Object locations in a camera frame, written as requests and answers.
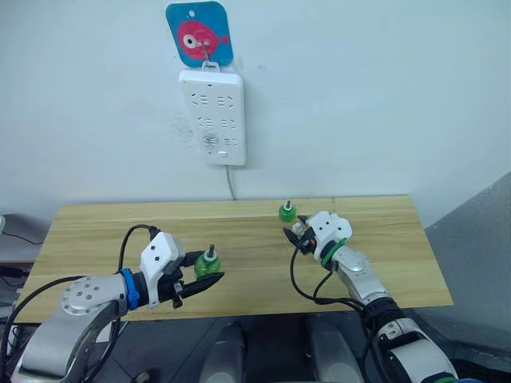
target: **white power strip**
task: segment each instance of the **white power strip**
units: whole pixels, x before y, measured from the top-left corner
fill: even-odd
[[[206,161],[244,165],[247,146],[241,76],[211,70],[183,70],[179,83]]]

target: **green bottle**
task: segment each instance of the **green bottle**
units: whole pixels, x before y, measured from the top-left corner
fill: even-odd
[[[211,273],[218,273],[221,267],[220,258],[215,251],[215,245],[211,245],[208,251],[205,251],[195,261],[194,270],[197,278],[204,277]]]
[[[279,209],[279,218],[284,222],[291,222],[296,217],[296,209],[291,204],[291,201],[287,201]]]

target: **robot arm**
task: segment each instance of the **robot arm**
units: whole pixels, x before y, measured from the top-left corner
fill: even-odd
[[[62,294],[55,312],[38,328],[20,358],[13,382],[79,382],[91,346],[111,321],[141,306],[150,308],[207,290],[224,276],[214,273],[184,284],[181,267],[193,265],[203,251],[184,253],[177,239],[162,231],[142,251],[141,271],[75,281]]]
[[[370,268],[360,251],[345,243],[353,231],[349,222],[337,214],[321,211],[311,218],[299,217],[287,238],[302,253],[313,253],[315,260],[334,271],[347,286],[350,296],[365,305],[363,325],[376,331],[383,365],[392,381],[402,383],[435,382],[443,377],[457,379],[449,358],[407,318]]]

